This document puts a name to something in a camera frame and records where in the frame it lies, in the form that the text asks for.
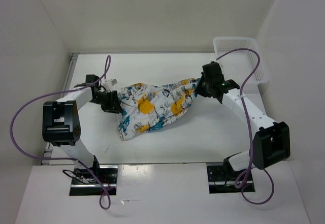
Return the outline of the patterned white teal yellow shorts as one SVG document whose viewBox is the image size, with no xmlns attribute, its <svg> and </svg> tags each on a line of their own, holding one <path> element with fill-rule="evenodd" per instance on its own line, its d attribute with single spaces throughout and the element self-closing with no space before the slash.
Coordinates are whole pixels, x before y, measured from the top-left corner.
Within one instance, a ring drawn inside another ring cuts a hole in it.
<svg viewBox="0 0 325 224">
<path fill-rule="evenodd" d="M 160 130 L 182 117 L 195 101 L 199 78 L 161 86 L 136 83 L 118 91 L 122 108 L 117 119 L 122 141 Z"/>
</svg>

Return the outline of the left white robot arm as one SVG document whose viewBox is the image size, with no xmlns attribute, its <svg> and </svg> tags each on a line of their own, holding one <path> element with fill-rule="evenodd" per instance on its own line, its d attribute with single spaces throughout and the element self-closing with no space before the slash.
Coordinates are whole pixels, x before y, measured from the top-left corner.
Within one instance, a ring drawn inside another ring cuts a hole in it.
<svg viewBox="0 0 325 224">
<path fill-rule="evenodd" d="M 43 104 L 42 136 L 46 142 L 58 147 L 74 161 L 75 168 L 90 183 L 101 178 L 99 162 L 81 140 L 79 110 L 87 103 L 97 104 L 104 112 L 120 114 L 122 108 L 113 86 L 116 79 L 99 81 L 96 75 L 86 75 L 66 96 Z"/>
</svg>

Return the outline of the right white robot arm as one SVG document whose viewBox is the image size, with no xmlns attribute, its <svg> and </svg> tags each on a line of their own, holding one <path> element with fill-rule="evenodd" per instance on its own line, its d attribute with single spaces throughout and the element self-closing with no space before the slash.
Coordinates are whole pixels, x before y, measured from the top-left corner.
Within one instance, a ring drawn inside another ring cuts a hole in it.
<svg viewBox="0 0 325 224">
<path fill-rule="evenodd" d="M 212 61 L 202 68 L 202 76 L 195 93 L 217 99 L 243 122 L 250 123 L 250 148 L 253 155 L 250 156 L 247 150 L 225 158 L 222 168 L 224 177 L 228 180 L 236 179 L 250 162 L 253 167 L 263 170 L 289 158 L 289 126 L 265 115 L 250 99 L 240 93 L 240 86 L 234 80 L 225 80 L 218 63 Z"/>
</svg>

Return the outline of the white plastic basket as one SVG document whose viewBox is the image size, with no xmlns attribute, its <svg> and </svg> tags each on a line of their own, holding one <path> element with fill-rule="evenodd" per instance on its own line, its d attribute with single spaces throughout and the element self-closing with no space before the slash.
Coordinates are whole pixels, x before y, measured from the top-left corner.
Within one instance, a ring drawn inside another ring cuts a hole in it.
<svg viewBox="0 0 325 224">
<path fill-rule="evenodd" d="M 225 80 L 241 85 L 255 69 L 246 85 L 259 85 L 269 80 L 262 53 L 255 39 L 247 37 L 217 37 L 213 39 L 215 56 Z"/>
</svg>

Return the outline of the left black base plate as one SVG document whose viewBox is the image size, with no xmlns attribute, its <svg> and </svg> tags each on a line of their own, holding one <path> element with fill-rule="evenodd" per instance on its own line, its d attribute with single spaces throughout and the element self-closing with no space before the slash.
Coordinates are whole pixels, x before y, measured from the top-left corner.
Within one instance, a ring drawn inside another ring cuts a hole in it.
<svg viewBox="0 0 325 224">
<path fill-rule="evenodd" d="M 100 196 L 104 191 L 94 177 L 86 169 L 62 171 L 71 178 L 69 196 Z M 98 179 L 108 190 L 109 195 L 116 195 L 118 166 L 101 165 L 98 169 Z"/>
</svg>

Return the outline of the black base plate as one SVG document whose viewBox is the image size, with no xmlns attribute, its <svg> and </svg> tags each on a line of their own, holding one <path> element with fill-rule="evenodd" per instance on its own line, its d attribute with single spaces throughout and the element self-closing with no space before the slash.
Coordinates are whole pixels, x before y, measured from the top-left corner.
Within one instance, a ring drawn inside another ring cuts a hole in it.
<svg viewBox="0 0 325 224">
<path fill-rule="evenodd" d="M 71 178 L 69 196 L 100 196 L 104 191 L 94 177 L 86 169 L 62 171 Z M 109 195 L 116 195 L 118 166 L 101 165 L 98 169 L 98 179 L 108 190 Z"/>
<path fill-rule="evenodd" d="M 221 163 L 207 164 L 206 168 L 210 194 L 241 192 L 239 188 L 235 188 L 235 180 L 243 170 L 239 172 L 226 173 Z"/>
</svg>

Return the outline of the aluminium table edge rail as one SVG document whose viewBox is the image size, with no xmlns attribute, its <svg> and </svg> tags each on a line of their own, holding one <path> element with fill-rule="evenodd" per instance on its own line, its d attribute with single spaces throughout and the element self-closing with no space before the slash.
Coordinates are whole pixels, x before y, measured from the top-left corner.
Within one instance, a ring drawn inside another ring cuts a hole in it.
<svg viewBox="0 0 325 224">
<path fill-rule="evenodd" d="M 62 88 L 63 90 L 69 90 L 69 88 L 70 88 L 71 80 L 73 77 L 73 73 L 75 70 L 75 66 L 76 66 L 76 62 L 77 62 L 79 54 L 80 53 L 72 53 L 72 55 L 71 55 L 69 68 L 68 68 L 66 78 L 65 78 L 65 81 L 63 84 L 63 88 Z M 43 156 L 52 158 L 53 150 L 54 150 L 53 146 L 50 143 L 47 143 Z M 42 165 L 42 166 L 71 166 L 73 164 L 74 163 L 69 163 L 68 160 L 66 160 L 66 161 L 64 161 L 64 160 L 51 161 L 49 159 L 42 160 L 40 163 L 40 165 Z"/>
</svg>

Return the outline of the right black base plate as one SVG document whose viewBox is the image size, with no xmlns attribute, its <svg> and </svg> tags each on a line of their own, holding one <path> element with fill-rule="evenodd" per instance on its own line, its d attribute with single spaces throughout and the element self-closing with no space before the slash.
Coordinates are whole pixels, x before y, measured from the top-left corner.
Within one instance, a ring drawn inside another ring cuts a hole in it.
<svg viewBox="0 0 325 224">
<path fill-rule="evenodd" d="M 207 164 L 206 168 L 210 194 L 241 192 L 239 188 L 235 188 L 235 180 L 243 170 L 239 172 L 226 173 L 221 163 Z"/>
</svg>

